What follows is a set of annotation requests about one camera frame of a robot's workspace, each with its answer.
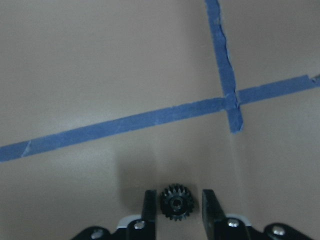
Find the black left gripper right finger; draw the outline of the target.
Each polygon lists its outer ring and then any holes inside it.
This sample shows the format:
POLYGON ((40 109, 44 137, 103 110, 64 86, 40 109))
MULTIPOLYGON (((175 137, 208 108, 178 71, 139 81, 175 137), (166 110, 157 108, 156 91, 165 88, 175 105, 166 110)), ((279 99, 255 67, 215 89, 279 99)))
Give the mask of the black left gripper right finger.
POLYGON ((249 240, 245 223, 226 215, 212 189, 202 191, 202 222, 209 240, 249 240))

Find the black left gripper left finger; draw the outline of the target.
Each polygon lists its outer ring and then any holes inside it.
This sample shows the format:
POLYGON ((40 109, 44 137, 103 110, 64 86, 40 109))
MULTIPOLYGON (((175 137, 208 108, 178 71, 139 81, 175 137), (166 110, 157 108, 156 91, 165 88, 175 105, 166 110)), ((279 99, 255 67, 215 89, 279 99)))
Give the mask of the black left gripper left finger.
POLYGON ((157 191, 144 193, 141 217, 131 221, 126 228, 127 240, 155 240, 157 216, 157 191))

